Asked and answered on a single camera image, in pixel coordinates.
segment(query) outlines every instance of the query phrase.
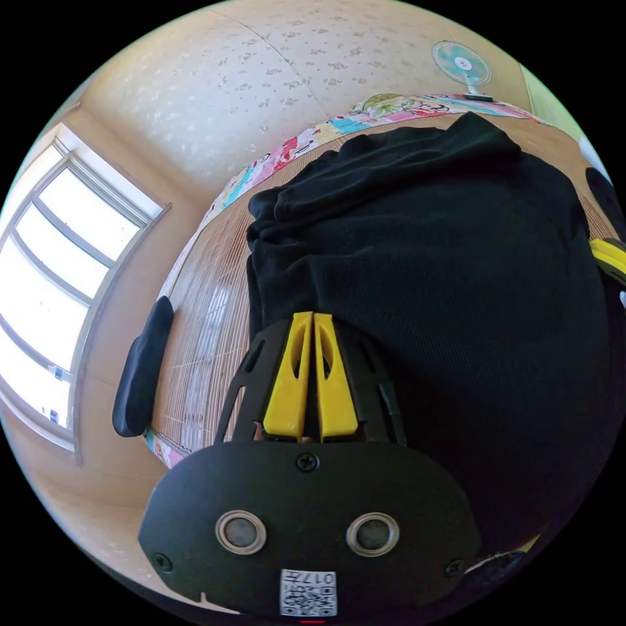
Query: window frame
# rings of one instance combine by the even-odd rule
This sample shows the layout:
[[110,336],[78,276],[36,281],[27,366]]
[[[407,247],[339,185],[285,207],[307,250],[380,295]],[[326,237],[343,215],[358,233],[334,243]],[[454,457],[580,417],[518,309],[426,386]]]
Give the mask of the window frame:
[[[94,325],[94,322],[96,322],[99,318],[101,306],[107,293],[109,292],[110,286],[114,281],[116,274],[121,266],[124,265],[126,258],[135,249],[138,241],[146,232],[146,229],[158,221],[169,206],[165,208],[160,207],[161,210],[156,217],[149,217],[141,209],[120,196],[120,194],[107,184],[97,172],[92,170],[87,164],[81,162],[80,159],[76,158],[73,152],[66,148],[59,138],[55,137],[45,149],[49,148],[51,145],[53,145],[60,152],[61,159],[38,181],[38,183],[26,194],[24,199],[18,205],[15,213],[11,216],[11,219],[7,224],[7,227],[2,233],[0,233],[0,251],[2,251],[5,242],[8,239],[12,239],[12,242],[18,247],[18,250],[21,254],[23,254],[26,261],[29,262],[45,279],[52,282],[53,285],[68,294],[71,298],[78,300],[88,307],[87,314],[85,315],[85,319],[78,334],[76,345],[74,346],[74,352],[69,370],[66,370],[65,368],[62,368],[50,361],[33,346],[28,344],[8,324],[1,314],[0,327],[28,358],[50,371],[53,376],[55,375],[55,372],[57,372],[58,377],[58,370],[60,370],[61,380],[68,381],[70,389],[67,406],[67,427],[54,423],[51,419],[48,419],[45,415],[41,414],[34,407],[28,404],[28,402],[22,399],[19,394],[10,387],[2,376],[0,376],[0,391],[22,414],[18,417],[30,420],[34,423],[33,426],[37,425],[40,428],[43,428],[44,431],[52,434],[53,437],[51,440],[59,443],[62,447],[73,450],[77,455],[77,461],[79,461],[78,428],[77,420],[75,419],[77,414],[76,402],[80,399],[80,386],[84,375],[82,368],[83,355],[87,346],[87,339],[89,337],[90,330]],[[120,252],[116,260],[113,260],[107,257],[107,255],[101,253],[94,246],[75,233],[71,228],[66,226],[39,198],[39,194],[46,188],[46,186],[65,169],[70,170],[83,184],[85,184],[97,196],[102,198],[110,207],[115,209],[118,213],[123,215],[126,219],[138,227],[137,232]],[[35,256],[35,253],[32,252],[22,240],[17,231],[17,226],[31,204],[71,243],[75,244],[78,248],[84,250],[92,258],[96,259],[100,263],[103,263],[107,267],[106,274],[104,275],[104,278],[102,279],[102,282],[93,297],[87,296],[79,289],[63,280],[60,276],[56,275],[50,268],[48,268],[47,265],[44,265]]]

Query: floral wallpaper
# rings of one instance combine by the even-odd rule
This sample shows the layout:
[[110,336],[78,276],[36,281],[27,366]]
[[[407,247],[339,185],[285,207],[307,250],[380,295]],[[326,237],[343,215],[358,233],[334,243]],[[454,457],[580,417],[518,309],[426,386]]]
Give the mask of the floral wallpaper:
[[441,39],[484,55],[488,92],[528,109],[519,65],[445,18],[393,0],[233,0],[145,35],[104,65],[83,106],[210,205],[252,159],[376,93],[460,85],[430,57]]

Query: window pane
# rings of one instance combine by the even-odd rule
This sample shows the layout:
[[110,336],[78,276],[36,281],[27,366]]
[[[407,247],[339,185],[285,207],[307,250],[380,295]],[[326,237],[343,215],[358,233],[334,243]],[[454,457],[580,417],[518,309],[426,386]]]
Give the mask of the window pane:
[[107,267],[61,234],[32,204],[18,222],[17,231],[57,276],[92,298],[96,295]]
[[113,260],[139,230],[68,169],[47,185],[40,198],[75,233]]
[[0,251],[0,313],[30,346],[69,370],[87,307],[30,263],[12,240]]
[[26,195],[62,158],[61,153],[51,145],[28,166],[5,200],[0,213],[0,233],[5,230]]
[[57,422],[67,427],[70,384],[54,378],[22,352],[0,328],[0,376],[20,398],[50,419],[56,411]]

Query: screw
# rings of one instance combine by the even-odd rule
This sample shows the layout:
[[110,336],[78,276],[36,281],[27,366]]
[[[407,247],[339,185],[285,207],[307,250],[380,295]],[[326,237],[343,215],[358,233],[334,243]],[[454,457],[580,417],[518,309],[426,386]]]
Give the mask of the screw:
[[454,576],[458,576],[465,569],[465,561],[463,559],[455,559],[454,561],[450,561],[445,566],[445,575],[449,578],[453,578]]
[[164,554],[157,552],[154,561],[162,572],[171,572],[171,561]]
[[313,471],[318,467],[318,457],[305,452],[297,458],[295,464],[300,471]]

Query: black cushion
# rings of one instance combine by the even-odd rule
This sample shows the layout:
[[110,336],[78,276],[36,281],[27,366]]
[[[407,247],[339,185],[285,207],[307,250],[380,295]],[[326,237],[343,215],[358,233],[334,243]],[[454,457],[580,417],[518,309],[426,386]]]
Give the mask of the black cushion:
[[173,319],[171,302],[164,295],[130,346],[113,405],[113,428],[122,437],[143,434],[152,421],[158,373]]

